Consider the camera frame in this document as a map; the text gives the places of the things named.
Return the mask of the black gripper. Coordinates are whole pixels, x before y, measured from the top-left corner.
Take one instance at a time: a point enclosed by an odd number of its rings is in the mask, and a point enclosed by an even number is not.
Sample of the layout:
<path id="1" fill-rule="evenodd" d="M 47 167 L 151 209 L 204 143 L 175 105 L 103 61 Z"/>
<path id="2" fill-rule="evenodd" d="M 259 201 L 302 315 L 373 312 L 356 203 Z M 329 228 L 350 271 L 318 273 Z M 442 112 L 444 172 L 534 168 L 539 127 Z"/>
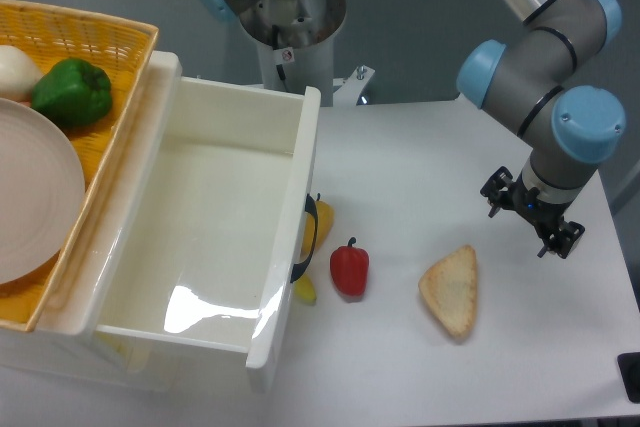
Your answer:
<path id="1" fill-rule="evenodd" d="M 546 184 L 540 183 L 529 168 L 523 168 L 514 182 L 511 172 L 504 166 L 498 168 L 480 189 L 487 200 L 493 218 L 500 210 L 515 211 L 529 222 L 543 242 L 537 256 L 551 253 L 566 259 L 579 243 L 585 228 L 574 221 L 565 221 L 564 213 L 569 202 L 549 199 Z"/>

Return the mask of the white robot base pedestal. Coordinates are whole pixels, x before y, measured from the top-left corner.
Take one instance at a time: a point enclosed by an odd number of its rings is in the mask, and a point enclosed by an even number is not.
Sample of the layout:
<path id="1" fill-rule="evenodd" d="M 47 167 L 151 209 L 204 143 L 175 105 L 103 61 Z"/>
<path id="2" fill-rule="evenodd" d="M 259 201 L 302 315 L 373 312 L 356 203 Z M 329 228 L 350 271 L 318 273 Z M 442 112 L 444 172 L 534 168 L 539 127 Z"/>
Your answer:
<path id="1" fill-rule="evenodd" d="M 346 0 L 261 0 L 239 17 L 253 41 L 266 89 L 302 94 L 320 91 L 323 106 L 366 104 L 375 70 L 358 65 L 334 76 L 334 46 L 346 20 Z"/>

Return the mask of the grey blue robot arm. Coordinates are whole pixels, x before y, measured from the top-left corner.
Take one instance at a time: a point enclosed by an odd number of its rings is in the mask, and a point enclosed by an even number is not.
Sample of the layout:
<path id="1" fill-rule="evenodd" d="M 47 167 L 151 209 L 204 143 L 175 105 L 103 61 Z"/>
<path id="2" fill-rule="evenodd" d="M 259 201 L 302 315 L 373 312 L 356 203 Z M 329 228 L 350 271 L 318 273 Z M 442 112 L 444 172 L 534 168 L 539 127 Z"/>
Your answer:
<path id="1" fill-rule="evenodd" d="M 300 93 L 316 87 L 326 106 L 357 101 L 369 72 L 333 82 L 333 41 L 345 0 L 200 0 L 222 21 L 238 20 L 259 55 L 263 85 Z M 545 252 L 568 256 L 583 235 L 564 214 L 615 151 L 626 119 L 608 91 L 564 82 L 617 35 L 616 0 L 504 0 L 526 28 L 515 45 L 488 40 L 457 75 L 459 93 L 522 139 L 531 154 L 518 176 L 497 170 L 481 193 L 493 211 L 531 224 Z"/>

